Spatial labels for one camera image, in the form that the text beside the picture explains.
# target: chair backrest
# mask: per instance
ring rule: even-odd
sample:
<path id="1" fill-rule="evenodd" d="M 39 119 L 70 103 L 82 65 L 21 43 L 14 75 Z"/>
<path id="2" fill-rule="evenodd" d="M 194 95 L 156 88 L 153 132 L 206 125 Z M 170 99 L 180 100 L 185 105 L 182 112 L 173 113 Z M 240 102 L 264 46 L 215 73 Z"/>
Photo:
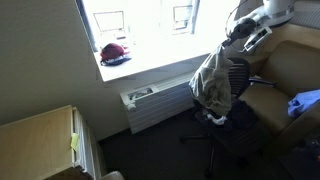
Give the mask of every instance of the chair backrest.
<path id="1" fill-rule="evenodd" d="M 231 95 L 238 99 L 239 96 L 250 86 L 250 65 L 242 58 L 229 58 L 233 65 L 229 70 L 229 83 Z"/>

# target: floor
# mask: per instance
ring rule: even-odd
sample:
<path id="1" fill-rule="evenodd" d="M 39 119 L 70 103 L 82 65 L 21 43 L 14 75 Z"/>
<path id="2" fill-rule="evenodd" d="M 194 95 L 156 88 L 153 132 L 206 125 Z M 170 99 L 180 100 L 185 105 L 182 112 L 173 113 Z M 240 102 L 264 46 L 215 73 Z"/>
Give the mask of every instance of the floor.
<path id="1" fill-rule="evenodd" d="M 181 135 L 203 134 L 205 130 L 183 112 L 142 132 L 121 132 L 100 142 L 108 171 L 120 171 L 126 180 L 204 180 L 211 143 L 190 140 Z M 221 180 L 296 180 L 278 160 L 267 160 L 258 153 L 247 158 L 248 166 L 237 166 L 237 158 L 217 147 L 212 178 Z"/>

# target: blue cloth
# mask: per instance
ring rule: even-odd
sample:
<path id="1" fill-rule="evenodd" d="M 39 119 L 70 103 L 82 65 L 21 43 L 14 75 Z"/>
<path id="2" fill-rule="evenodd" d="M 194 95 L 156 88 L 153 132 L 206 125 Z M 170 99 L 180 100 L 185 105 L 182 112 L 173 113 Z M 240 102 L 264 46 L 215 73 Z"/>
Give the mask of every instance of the blue cloth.
<path id="1" fill-rule="evenodd" d="M 312 105 L 320 100 L 320 89 L 298 93 L 291 101 L 289 101 L 288 114 L 291 117 L 298 117 Z"/>

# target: office chair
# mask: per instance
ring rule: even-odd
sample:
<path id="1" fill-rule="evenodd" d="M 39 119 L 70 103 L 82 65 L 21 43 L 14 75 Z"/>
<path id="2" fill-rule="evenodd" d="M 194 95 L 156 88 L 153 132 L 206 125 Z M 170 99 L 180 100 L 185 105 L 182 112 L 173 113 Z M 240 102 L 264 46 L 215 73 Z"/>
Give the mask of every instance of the office chair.
<path id="1" fill-rule="evenodd" d="M 228 78 L 231 87 L 232 100 L 237 100 L 241 94 L 250 86 L 251 83 L 263 83 L 267 85 L 274 85 L 274 83 L 264 81 L 261 79 L 250 78 L 250 65 L 249 63 L 241 58 L 229 58 L 233 65 L 231 66 Z M 264 139 L 264 133 L 257 136 L 257 131 L 265 132 L 262 126 L 256 126 L 253 129 L 246 130 L 236 130 L 232 133 L 226 131 L 225 126 L 229 125 L 230 121 L 227 120 L 222 126 L 215 126 L 215 124 L 207 118 L 207 116 L 202 115 L 202 110 L 205 109 L 209 114 L 214 118 L 218 119 L 219 116 L 215 114 L 210 109 L 203 107 L 197 100 L 194 99 L 194 110 L 191 113 L 191 116 L 197 119 L 203 126 L 208 130 L 208 133 L 205 135 L 197 136 L 182 136 L 180 142 L 184 143 L 188 139 L 210 139 L 218 140 L 222 145 L 224 145 L 229 151 L 235 152 L 239 157 L 246 157 L 250 153 L 257 151 L 264 142 L 267 141 Z M 213 160 L 215 155 L 214 145 L 212 146 L 211 156 L 209 167 L 205 170 L 205 176 L 211 177 L 213 171 Z M 240 158 L 238 165 L 244 166 L 246 164 L 245 159 Z"/>

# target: tan armchair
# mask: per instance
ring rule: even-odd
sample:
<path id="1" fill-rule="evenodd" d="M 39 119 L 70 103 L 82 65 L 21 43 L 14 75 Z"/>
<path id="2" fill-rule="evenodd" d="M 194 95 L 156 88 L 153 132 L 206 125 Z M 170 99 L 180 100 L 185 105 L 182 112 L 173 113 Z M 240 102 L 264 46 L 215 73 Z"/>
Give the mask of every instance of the tan armchair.
<path id="1" fill-rule="evenodd" d="M 320 102 L 296 119 L 288 115 L 288 102 L 297 93 L 320 89 L 320 49 L 283 41 L 273 52 L 246 59 L 252 76 L 277 82 L 275 87 L 253 84 L 240 97 L 272 135 L 264 148 L 266 155 L 283 155 L 304 138 L 320 132 Z"/>

